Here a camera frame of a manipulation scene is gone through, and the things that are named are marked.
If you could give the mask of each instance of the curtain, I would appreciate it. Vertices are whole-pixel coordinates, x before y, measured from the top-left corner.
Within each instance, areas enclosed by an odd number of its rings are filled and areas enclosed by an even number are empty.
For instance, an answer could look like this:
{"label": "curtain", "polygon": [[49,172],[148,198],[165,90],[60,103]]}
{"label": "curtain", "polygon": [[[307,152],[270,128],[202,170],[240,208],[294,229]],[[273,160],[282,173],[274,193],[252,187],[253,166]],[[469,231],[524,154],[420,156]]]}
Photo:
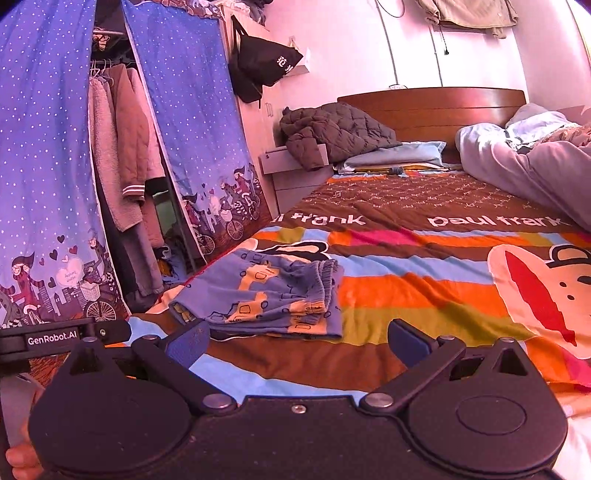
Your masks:
{"label": "curtain", "polygon": [[232,93],[218,20],[122,0],[171,176],[212,259],[270,220]]}
{"label": "curtain", "polygon": [[96,0],[23,0],[0,24],[0,326],[126,316],[87,128]]}

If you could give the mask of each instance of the white wall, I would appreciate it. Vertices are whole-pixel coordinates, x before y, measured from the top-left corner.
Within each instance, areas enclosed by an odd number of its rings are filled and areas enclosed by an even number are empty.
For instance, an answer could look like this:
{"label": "white wall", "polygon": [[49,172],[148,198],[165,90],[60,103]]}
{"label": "white wall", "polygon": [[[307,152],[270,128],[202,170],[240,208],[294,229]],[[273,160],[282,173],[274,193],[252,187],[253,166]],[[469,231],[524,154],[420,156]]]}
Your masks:
{"label": "white wall", "polygon": [[[382,13],[394,52],[399,83],[441,86],[429,26],[414,0],[405,0],[400,18]],[[399,0],[382,0],[393,14]],[[311,73],[281,81],[291,108],[334,102],[338,96],[388,89],[395,83],[384,31],[374,0],[274,0],[265,9],[267,27],[287,43],[295,36],[311,50]],[[443,54],[439,30],[433,35],[444,86],[486,86],[526,90],[511,30],[507,38],[444,32],[450,54]]]}
{"label": "white wall", "polygon": [[[512,4],[520,13],[514,34],[530,101],[551,110],[590,105],[589,57],[568,2],[512,0]],[[584,22],[589,15],[582,14]]]}

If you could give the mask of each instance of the bedside table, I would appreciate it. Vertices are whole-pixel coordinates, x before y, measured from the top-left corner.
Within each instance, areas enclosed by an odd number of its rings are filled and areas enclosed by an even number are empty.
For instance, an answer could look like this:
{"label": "bedside table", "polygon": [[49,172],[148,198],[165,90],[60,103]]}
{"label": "bedside table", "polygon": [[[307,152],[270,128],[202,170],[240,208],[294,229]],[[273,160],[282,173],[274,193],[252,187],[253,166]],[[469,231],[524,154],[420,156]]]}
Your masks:
{"label": "bedside table", "polygon": [[287,147],[279,147],[259,157],[263,174],[273,178],[279,213],[291,209],[334,175],[326,145],[318,145],[318,148],[326,166],[314,171],[305,171],[287,151]]}

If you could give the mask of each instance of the bedspread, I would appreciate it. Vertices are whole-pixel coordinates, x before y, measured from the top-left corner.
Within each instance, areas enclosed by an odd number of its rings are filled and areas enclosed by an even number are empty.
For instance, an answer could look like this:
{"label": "bedspread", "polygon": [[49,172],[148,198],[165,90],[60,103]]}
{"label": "bedspread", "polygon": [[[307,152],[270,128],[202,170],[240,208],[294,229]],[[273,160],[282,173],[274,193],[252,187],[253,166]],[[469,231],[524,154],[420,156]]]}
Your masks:
{"label": "bedspread", "polygon": [[[358,400],[404,370],[387,343],[388,323],[399,317],[469,346],[512,336],[568,415],[589,411],[588,247],[591,236],[568,217],[464,173],[335,177],[241,248],[336,259],[345,271],[342,340],[212,340],[191,370],[238,401]],[[167,311],[174,294],[131,319],[133,338],[178,327]]]}

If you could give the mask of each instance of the clothing rail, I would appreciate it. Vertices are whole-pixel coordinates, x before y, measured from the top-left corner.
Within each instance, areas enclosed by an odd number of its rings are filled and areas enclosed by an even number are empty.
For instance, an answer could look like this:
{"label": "clothing rail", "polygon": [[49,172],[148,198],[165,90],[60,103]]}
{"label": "clothing rail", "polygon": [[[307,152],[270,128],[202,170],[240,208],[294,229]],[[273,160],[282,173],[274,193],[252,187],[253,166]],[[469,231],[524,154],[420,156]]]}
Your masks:
{"label": "clothing rail", "polygon": [[110,35],[112,37],[126,37],[127,33],[117,32],[115,30],[101,30],[100,28],[95,28],[92,31],[93,35]]}

